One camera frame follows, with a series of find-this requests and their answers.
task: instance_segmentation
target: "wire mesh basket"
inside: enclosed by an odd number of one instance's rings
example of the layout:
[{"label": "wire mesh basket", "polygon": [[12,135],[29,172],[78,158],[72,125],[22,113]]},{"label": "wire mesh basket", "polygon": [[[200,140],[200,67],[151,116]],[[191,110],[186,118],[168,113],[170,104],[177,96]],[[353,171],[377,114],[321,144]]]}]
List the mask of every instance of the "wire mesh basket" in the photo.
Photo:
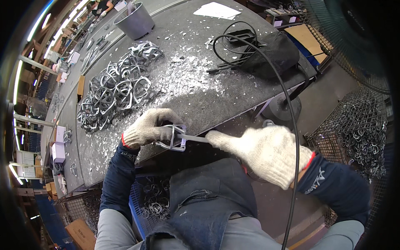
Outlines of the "wire mesh basket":
[{"label": "wire mesh basket", "polygon": [[[348,164],[379,190],[373,191],[372,211],[376,211],[387,180],[384,153],[388,120],[392,119],[390,98],[361,87],[347,94],[310,135],[310,148],[318,150],[326,160]],[[330,227],[337,215],[328,209],[325,224]]]},{"label": "wire mesh basket", "polygon": [[91,190],[81,195],[57,199],[54,205],[64,226],[81,218],[96,235],[100,215],[100,196],[101,190]]}]

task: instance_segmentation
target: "white box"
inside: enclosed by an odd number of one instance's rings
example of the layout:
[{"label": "white box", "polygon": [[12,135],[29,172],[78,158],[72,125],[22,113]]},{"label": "white box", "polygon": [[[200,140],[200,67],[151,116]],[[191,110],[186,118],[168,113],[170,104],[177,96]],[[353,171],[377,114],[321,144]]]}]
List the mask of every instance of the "white box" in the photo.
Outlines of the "white box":
[{"label": "white box", "polygon": [[68,58],[67,63],[73,65],[78,61],[79,57],[80,57],[80,54],[78,52],[74,51],[72,53],[72,55]]},{"label": "white box", "polygon": [[65,83],[65,81],[67,80],[67,78],[68,78],[68,74],[63,72],[63,73],[61,74],[60,82],[61,82],[61,83]]},{"label": "white box", "polygon": [[278,27],[282,25],[282,21],[275,21],[274,22],[274,27]]},{"label": "white box", "polygon": [[64,132],[65,132],[65,127],[63,126],[57,126],[57,132],[55,136],[55,142],[61,142],[64,143]]},{"label": "white box", "polygon": [[126,5],[127,5],[127,3],[126,3],[125,1],[121,1],[121,2],[117,3],[117,4],[114,6],[114,9],[116,9],[117,11],[120,11],[120,10],[122,10]]},{"label": "white box", "polygon": [[53,162],[55,163],[63,163],[65,161],[65,149],[63,143],[54,143],[51,147]]}]

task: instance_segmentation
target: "gloved hand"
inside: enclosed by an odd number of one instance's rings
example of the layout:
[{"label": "gloved hand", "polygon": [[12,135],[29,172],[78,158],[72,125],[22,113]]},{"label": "gloved hand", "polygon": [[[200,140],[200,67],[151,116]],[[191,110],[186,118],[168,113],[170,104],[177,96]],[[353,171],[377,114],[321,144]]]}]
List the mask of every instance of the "gloved hand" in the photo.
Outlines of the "gloved hand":
[{"label": "gloved hand", "polygon": [[[294,180],[296,144],[287,127],[248,128],[240,138],[212,130],[206,139],[213,147],[242,158],[259,177],[283,190]],[[299,156],[300,172],[309,164],[313,152],[300,146]]]},{"label": "gloved hand", "polygon": [[100,14],[100,17],[103,18],[103,17],[106,16],[106,14],[107,14],[107,12],[106,12],[106,11],[103,11],[103,12]]},{"label": "gloved hand", "polygon": [[131,149],[138,149],[155,140],[170,140],[172,129],[158,127],[162,121],[183,124],[181,118],[172,109],[151,108],[124,131],[122,134],[123,145]]}]

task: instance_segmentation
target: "white paper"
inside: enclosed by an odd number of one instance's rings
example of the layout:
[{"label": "white paper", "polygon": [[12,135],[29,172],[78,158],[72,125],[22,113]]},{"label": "white paper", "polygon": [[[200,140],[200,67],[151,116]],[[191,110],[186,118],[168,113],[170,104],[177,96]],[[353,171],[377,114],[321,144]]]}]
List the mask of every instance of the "white paper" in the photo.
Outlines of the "white paper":
[{"label": "white paper", "polygon": [[241,12],[229,8],[225,5],[216,2],[211,2],[209,4],[201,6],[201,8],[195,11],[193,14],[199,16],[212,16],[212,17],[232,20],[235,18],[236,15],[241,14]]},{"label": "white paper", "polygon": [[275,21],[274,22],[274,27],[278,27],[282,25],[282,21]]}]

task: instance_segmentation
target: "workbench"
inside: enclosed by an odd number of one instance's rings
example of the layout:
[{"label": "workbench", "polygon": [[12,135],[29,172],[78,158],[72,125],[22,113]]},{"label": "workbench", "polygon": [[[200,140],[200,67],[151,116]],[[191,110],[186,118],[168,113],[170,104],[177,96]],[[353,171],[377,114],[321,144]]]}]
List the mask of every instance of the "workbench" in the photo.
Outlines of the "workbench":
[{"label": "workbench", "polygon": [[[154,42],[160,46],[165,54],[163,58],[152,62],[148,67],[152,85],[163,89],[155,98],[141,102],[133,108],[132,113],[114,118],[108,129],[93,134],[86,134],[80,124],[76,123],[76,111],[80,108],[79,104],[76,106],[76,94],[72,94],[66,100],[65,107],[70,110],[67,111],[64,108],[62,117],[64,119],[68,117],[68,119],[73,119],[71,122],[75,122],[73,133],[76,136],[77,149],[74,152],[78,153],[77,157],[73,159],[78,167],[78,177],[65,174],[69,192],[82,185],[89,187],[104,180],[108,162],[114,155],[122,132],[149,108],[173,109],[186,124],[187,133],[199,135],[246,111],[265,104],[271,98],[282,93],[282,88],[277,79],[263,80],[237,70],[225,70],[219,74],[194,72],[194,79],[191,79],[190,74],[181,71],[172,62],[173,58],[184,56],[184,61],[187,64],[197,61],[198,65],[203,68],[216,68],[216,65],[222,62],[214,54],[212,46],[207,49],[204,43],[212,36],[221,35],[226,27],[235,21],[245,21],[251,24],[258,32],[258,36],[276,31],[263,18],[233,0],[218,0],[216,2],[239,10],[241,14],[237,15],[234,20],[193,14],[202,5],[210,2],[213,1],[188,1],[153,16],[156,25],[153,31],[142,40]],[[243,28],[248,27],[245,24],[238,24],[236,28],[232,27],[231,29],[233,31]],[[106,68],[110,61],[117,62],[121,56],[128,52],[127,48],[131,47],[132,43],[133,41],[125,36],[96,62],[86,74],[84,95],[88,91],[89,80]],[[218,46],[217,51],[226,56],[227,60],[239,56],[223,50],[222,46]],[[302,54],[300,54],[300,63],[309,78],[316,75],[316,71]],[[291,89],[304,82],[304,75],[298,70],[289,69],[282,75],[282,79],[286,88]],[[193,85],[191,80],[196,82],[194,87],[191,87]],[[143,146],[136,163],[141,164],[163,151],[162,148],[155,145]],[[66,163],[66,172],[69,171],[70,164],[70,162]]]}]

